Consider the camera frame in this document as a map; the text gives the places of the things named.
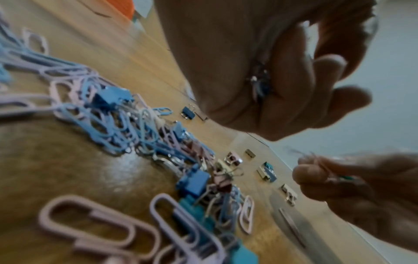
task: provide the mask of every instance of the skin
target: skin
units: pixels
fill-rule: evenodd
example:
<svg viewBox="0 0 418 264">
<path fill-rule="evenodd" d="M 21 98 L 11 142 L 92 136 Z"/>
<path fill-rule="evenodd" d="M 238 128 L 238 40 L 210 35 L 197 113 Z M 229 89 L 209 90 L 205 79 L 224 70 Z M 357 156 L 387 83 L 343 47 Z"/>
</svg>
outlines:
<svg viewBox="0 0 418 264">
<path fill-rule="evenodd" d="M 367 106 L 358 86 L 333 89 L 360 64 L 377 31 L 372 0 L 155 1 L 180 69 L 215 122 L 279 140 L 334 124 Z M 306 27 L 317 23 L 314 58 Z M 261 103 L 245 81 L 266 64 L 272 92 Z"/>
<path fill-rule="evenodd" d="M 293 179 L 308 198 L 374 237 L 418 252 L 418 154 L 299 159 Z M 357 181 L 330 181 L 355 175 Z"/>
</svg>

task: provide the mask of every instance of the table surface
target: table surface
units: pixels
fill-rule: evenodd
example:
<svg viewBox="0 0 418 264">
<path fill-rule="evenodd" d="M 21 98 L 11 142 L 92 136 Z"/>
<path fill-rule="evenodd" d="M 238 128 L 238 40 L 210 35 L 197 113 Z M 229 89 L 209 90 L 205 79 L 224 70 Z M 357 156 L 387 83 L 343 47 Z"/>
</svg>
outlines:
<svg viewBox="0 0 418 264">
<path fill-rule="evenodd" d="M 15 32 L 22 26 L 44 35 L 51 54 L 86 64 L 99 73 L 140 93 L 152 107 L 169 107 L 169 120 L 180 120 L 217 157 L 237 152 L 245 175 L 235 183 L 255 200 L 253 234 L 237 231 L 260 263 L 276 264 L 382 264 L 387 263 L 355 232 L 334 216 L 325 203 L 300 194 L 291 170 L 256 137 L 223 128 L 208 120 L 184 120 L 180 111 L 191 103 L 183 90 L 184 77 L 170 52 L 147 34 L 120 18 L 100 0 L 1 0 Z M 105 13 L 111 17 L 94 14 Z M 30 73 L 13 72 L 11 93 L 47 93 L 48 84 Z M 252 150 L 256 157 L 244 154 Z M 278 179 L 263 181 L 256 169 L 268 161 Z M 288 184 L 299 193 L 290 207 L 280 191 Z M 65 194 L 87 197 L 122 213 L 154 224 L 150 200 L 159 193 L 176 197 L 175 177 L 135 153 L 112 157 L 86 134 L 50 114 L 0 123 L 0 261 L 1 263 L 98 263 L 102 257 L 73 252 L 69 239 L 39 228 L 37 215 L 51 199 Z M 279 213 L 284 208 L 306 240 L 302 248 Z M 66 208 L 54 214 L 58 221 L 104 237 L 124 234 L 88 220 L 84 211 Z M 132 250 L 145 252 L 144 236 Z"/>
</svg>

